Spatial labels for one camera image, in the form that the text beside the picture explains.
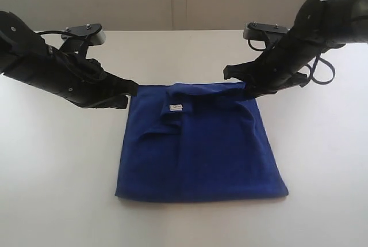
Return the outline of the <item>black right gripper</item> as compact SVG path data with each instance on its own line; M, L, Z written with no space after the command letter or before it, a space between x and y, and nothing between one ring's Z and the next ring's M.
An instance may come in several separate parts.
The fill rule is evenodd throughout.
M244 87L246 98L258 98L295 86L303 86L308 78L300 69L308 63L308 53L302 45L275 44L255 61L227 65L224 79L248 81Z

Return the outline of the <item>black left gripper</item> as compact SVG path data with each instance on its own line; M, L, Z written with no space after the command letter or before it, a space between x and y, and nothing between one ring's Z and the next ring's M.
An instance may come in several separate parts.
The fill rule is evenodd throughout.
M52 54L43 59L43 90L81 108L126 109L127 96L137 95L137 83L107 73L95 59Z

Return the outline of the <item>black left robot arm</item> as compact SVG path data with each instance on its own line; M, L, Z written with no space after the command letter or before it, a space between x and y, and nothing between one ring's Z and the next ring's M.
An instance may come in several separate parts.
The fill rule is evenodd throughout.
M15 14L1 12L1 74L80 108L125 109L138 84L87 57L89 47L105 40L100 23L35 32Z

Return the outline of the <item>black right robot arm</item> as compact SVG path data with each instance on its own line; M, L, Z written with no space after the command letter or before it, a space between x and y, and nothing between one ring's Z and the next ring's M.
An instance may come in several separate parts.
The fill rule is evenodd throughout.
M323 53L367 42L367 0L307 0L290 29L249 22L243 37L262 41L265 48L251 62L226 66L223 74L245 82L246 97L303 88L310 81L319 83L313 76L318 62L332 66Z

